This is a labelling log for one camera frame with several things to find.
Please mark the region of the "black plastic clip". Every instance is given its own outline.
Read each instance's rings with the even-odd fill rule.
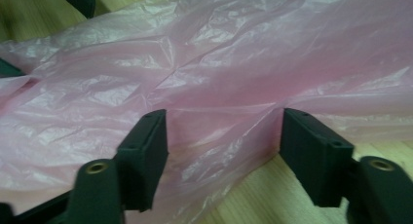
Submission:
[[[94,17],[94,8],[96,0],[66,0],[87,19]]]
[[[285,109],[280,154],[314,205],[349,200],[352,224],[413,223],[413,183],[382,158],[352,159],[354,145],[306,112]]]

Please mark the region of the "black clamp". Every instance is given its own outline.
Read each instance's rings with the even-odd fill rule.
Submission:
[[[308,113],[285,109],[280,154],[313,203],[349,201],[351,224],[413,223],[413,183],[397,164],[353,158],[355,146]]]
[[[124,210],[145,211],[168,157],[166,110],[146,114],[113,159],[83,165],[72,191],[14,216],[0,204],[0,224],[121,224]]]
[[[66,0],[87,19],[94,17],[94,8],[96,0]]]

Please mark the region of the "light wood grain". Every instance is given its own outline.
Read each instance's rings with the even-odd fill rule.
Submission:
[[[413,141],[357,145],[354,158],[364,156],[392,160],[413,176]],[[276,156],[247,176],[201,223],[344,224],[347,204],[343,200],[339,208],[313,206],[291,169]]]
[[[96,14],[116,11],[138,0],[97,0]],[[44,37],[86,20],[64,0],[0,0],[0,41]],[[413,141],[360,144],[355,158],[372,155],[400,164],[413,174]],[[340,208],[313,206],[281,157],[252,172],[200,222],[346,223]]]
[[[95,15],[139,0],[96,0]],[[65,0],[0,0],[0,42],[46,37],[86,18]]]

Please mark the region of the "wooden surface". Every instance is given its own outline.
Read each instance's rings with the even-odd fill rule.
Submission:
[[[98,15],[118,10],[138,0],[98,0]],[[0,0],[0,41],[44,37],[85,20],[64,0]],[[400,164],[413,174],[413,142],[362,144],[355,158],[379,156]],[[314,207],[281,157],[252,172],[202,224],[328,223],[345,221],[341,208]]]

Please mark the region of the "wrinkled plastic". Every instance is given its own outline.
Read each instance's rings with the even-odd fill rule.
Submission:
[[[23,211],[111,158],[168,110],[152,211],[192,223],[277,152],[282,109],[351,142],[413,138],[413,0],[145,0],[57,35],[0,45],[0,199]]]

